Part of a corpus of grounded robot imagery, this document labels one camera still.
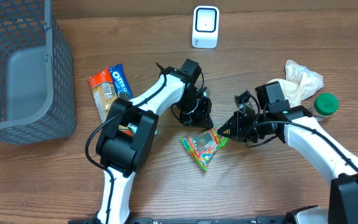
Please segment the green snack packet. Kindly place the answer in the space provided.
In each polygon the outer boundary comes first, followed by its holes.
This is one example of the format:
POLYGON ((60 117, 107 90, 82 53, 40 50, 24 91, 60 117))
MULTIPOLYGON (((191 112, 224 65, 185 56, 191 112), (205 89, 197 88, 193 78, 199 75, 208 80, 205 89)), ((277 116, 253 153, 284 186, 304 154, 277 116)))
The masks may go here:
POLYGON ((226 145, 228 138, 219 135, 217 129, 213 128, 198 136, 180 138, 180 141, 195 162, 206 172, 211 158, 226 145))

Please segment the beige paper bag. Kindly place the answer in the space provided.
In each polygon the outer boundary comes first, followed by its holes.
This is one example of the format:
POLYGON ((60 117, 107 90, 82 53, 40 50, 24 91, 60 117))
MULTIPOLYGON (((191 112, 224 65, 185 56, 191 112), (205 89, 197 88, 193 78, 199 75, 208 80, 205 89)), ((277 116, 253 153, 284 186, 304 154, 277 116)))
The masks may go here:
POLYGON ((299 65, 293 60, 285 64, 285 79, 275 78, 268 83, 279 82, 284 97, 291 107, 301 105, 301 102, 313 96, 324 86, 323 76, 299 65))

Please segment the blue Oreo cookie pack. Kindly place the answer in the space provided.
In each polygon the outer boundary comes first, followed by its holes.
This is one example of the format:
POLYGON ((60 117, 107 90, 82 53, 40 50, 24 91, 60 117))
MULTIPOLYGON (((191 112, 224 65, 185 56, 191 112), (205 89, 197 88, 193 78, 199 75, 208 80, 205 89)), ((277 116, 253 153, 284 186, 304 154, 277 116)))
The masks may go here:
POLYGON ((108 70, 110 72, 117 96, 124 100, 131 100, 133 98, 133 95, 129 83, 127 82, 126 76, 124 74, 124 68, 122 64, 108 67, 108 70))

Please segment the green lid jar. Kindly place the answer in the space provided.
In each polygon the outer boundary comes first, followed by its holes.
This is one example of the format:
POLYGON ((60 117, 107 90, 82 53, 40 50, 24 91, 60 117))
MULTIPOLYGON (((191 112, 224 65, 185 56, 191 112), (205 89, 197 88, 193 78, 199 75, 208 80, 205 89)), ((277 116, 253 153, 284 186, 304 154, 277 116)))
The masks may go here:
POLYGON ((338 108, 338 99, 333 94, 323 93, 314 99, 312 113, 317 121, 322 121, 334 114, 338 108))

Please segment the red snack packet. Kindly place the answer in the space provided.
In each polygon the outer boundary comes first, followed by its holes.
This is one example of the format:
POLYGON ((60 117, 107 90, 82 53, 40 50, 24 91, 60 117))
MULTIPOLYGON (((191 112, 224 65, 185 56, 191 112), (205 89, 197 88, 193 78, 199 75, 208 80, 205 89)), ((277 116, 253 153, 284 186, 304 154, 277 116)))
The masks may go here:
POLYGON ((108 67, 92 77, 89 77, 88 83, 93 94, 99 117, 103 123, 106 121, 113 101, 118 98, 108 67))

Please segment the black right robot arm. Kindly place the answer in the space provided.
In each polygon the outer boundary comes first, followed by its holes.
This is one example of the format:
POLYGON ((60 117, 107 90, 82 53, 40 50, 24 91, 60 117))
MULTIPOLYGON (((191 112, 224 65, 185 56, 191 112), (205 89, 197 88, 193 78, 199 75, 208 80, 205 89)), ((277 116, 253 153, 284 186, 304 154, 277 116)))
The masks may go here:
POLYGON ((304 106, 290 106, 279 82, 258 86, 235 97, 238 110, 218 134, 249 147, 270 139, 296 149, 330 186, 329 207, 298 208, 267 223, 358 223, 358 157, 341 146, 304 106))

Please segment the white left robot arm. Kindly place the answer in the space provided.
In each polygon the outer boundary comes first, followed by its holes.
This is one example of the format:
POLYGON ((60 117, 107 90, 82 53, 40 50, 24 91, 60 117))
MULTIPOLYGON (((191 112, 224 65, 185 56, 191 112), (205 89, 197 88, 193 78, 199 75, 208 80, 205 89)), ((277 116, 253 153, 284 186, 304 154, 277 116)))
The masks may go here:
POLYGON ((207 87, 195 85, 202 76, 199 63, 186 59, 179 69, 161 67, 157 83, 142 95, 113 101, 106 121, 92 133, 99 136, 96 166, 104 173, 102 204, 92 223, 125 223, 129 218, 135 174, 150 154, 159 117, 167 109, 176 106, 184 126, 213 127, 207 87))

